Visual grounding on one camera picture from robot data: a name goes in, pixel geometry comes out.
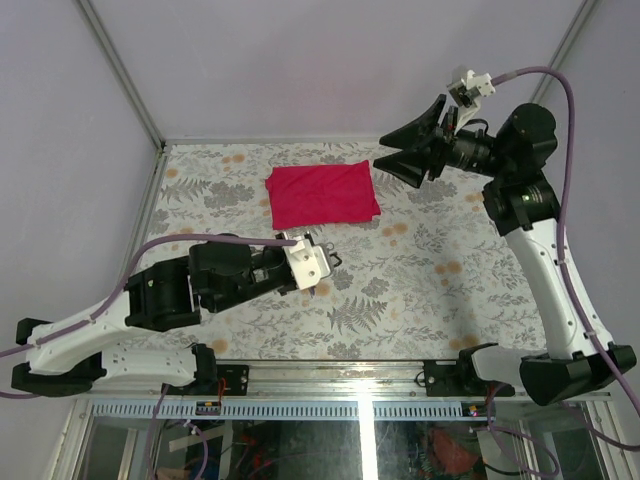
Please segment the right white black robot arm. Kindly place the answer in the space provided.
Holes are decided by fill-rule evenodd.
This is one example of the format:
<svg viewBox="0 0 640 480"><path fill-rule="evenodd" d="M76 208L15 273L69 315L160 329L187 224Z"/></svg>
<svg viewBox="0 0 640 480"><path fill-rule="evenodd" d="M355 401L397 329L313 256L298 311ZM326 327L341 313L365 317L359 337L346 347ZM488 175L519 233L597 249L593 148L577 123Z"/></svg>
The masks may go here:
<svg viewBox="0 0 640 480"><path fill-rule="evenodd" d="M599 319L573 262L561 205L543 173L557 147L555 128L550 111L525 103L496 136L465 130L457 107L440 95L420 117L379 140L393 152L374 167L413 188L445 167L488 177L484 208L518 260L543 323L543 351L497 343L466 348L449 367L450 378L426 362L426 376L445 394L480 394L502 382L546 406L602 389L615 381L613 367L625 373L636 364L633 349L616 344Z"/></svg>

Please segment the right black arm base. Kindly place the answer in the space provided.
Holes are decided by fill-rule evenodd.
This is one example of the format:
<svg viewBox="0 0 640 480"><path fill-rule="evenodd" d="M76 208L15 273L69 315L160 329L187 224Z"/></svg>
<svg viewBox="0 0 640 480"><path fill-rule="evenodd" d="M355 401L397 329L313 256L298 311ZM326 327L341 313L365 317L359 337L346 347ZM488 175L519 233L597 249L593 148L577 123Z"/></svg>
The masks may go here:
<svg viewBox="0 0 640 480"><path fill-rule="evenodd" d="M462 349L456 359L424 360L423 374L428 397L488 397L500 384L498 396L513 396L520 386L520 350L497 343Z"/></svg>

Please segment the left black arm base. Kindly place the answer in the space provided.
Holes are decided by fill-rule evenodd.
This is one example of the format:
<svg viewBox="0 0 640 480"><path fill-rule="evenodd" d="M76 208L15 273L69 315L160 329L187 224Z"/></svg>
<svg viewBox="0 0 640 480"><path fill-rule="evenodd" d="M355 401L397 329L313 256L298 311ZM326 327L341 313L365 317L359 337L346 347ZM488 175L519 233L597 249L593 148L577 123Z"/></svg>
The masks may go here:
<svg viewBox="0 0 640 480"><path fill-rule="evenodd" d="M187 387L189 395L221 397L246 396L250 367L246 364L220 364L213 349L204 344L191 347L196 360L194 381Z"/></svg>

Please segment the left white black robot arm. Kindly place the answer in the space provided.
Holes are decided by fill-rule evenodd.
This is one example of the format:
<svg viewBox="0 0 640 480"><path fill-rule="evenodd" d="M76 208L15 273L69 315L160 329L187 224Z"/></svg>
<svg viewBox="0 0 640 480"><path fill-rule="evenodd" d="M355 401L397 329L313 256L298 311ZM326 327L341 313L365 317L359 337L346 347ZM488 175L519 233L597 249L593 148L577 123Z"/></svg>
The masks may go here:
<svg viewBox="0 0 640 480"><path fill-rule="evenodd" d="M176 234L144 244L103 301L57 322L20 320L6 397L60 398L98 387L160 389L170 395L224 395L212 348L134 349L127 341L197 326L276 292L312 291L334 270L331 253L310 234L271 239Z"/></svg>

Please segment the silver wire keyring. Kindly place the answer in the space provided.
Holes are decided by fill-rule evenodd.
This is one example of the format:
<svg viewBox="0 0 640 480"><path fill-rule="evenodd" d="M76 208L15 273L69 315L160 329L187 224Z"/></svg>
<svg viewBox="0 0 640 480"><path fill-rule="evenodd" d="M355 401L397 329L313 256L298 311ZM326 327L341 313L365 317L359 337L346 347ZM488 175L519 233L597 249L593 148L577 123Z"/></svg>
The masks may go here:
<svg viewBox="0 0 640 480"><path fill-rule="evenodd" d="M335 245L331 242L327 243L326 250L328 252L329 257L332 259L332 267L333 268L339 267L343 263L343 260L338 255L335 249Z"/></svg>

